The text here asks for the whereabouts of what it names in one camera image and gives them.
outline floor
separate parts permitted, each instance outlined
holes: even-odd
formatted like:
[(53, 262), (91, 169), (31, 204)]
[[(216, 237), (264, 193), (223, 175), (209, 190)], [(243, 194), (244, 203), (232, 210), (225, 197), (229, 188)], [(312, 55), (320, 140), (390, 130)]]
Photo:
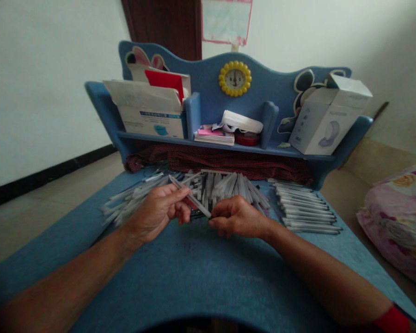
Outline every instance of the floor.
[[(80, 205), (123, 171), (114, 153), (0, 206), (0, 262)], [(379, 254), (356, 219), (370, 185), (346, 170), (333, 171), (321, 192), (371, 254), (416, 305), (416, 284)]]

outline mickey mouse decoration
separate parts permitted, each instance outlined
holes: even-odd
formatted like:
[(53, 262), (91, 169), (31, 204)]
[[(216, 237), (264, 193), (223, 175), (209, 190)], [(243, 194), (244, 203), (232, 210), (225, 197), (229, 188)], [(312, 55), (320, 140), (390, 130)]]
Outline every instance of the mickey mouse decoration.
[[(346, 76), (346, 73), (343, 69), (335, 69), (330, 72), (330, 74)], [(294, 80), (294, 91), (298, 93), (293, 104), (293, 117), (283, 118), (277, 132), (280, 134), (289, 134), (293, 131), (294, 124), (296, 124), (297, 117), (299, 116), (300, 110), (305, 100), (316, 91), (322, 87), (331, 88), (328, 79), (322, 82), (314, 82), (314, 73), (311, 69), (306, 69), (299, 73), (299, 75)]]
[(167, 72), (170, 71), (168, 67), (165, 65), (165, 60), (163, 60), (163, 57), (160, 54), (153, 55), (150, 62), (145, 51), (138, 46), (134, 46), (132, 52), (128, 52), (126, 54), (125, 62), (128, 65), (128, 67), (130, 64), (139, 64), (157, 68)]

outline hand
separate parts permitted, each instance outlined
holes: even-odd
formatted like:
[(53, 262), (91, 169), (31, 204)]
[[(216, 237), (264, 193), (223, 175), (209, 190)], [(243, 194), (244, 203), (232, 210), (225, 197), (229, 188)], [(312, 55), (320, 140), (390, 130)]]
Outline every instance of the hand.
[(174, 184), (152, 189), (123, 229), (142, 245), (155, 239), (173, 218), (188, 223), (191, 211), (184, 198), (189, 192), (188, 187), (179, 190)]
[(241, 196), (219, 201), (211, 215), (214, 218), (208, 223), (219, 231), (219, 236), (226, 234), (227, 237), (231, 237), (231, 234), (238, 234), (262, 238), (274, 223)]

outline yellow clock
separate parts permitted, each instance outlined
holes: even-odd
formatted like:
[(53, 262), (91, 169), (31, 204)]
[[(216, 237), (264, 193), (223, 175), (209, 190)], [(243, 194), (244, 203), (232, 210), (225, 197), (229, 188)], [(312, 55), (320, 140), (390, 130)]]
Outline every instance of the yellow clock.
[(229, 62), (220, 70), (219, 86), (225, 94), (232, 97), (242, 96), (250, 85), (251, 71), (243, 62)]

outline red book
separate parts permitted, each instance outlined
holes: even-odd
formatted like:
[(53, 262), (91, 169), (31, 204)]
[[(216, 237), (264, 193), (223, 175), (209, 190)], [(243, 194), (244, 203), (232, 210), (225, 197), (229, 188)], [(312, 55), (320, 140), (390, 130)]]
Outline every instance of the red book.
[(156, 72), (149, 69), (145, 69), (145, 75), (148, 78), (149, 84), (152, 86), (177, 89), (180, 104), (182, 104), (182, 100), (184, 98), (184, 87), (182, 85), (182, 77), (180, 75)]

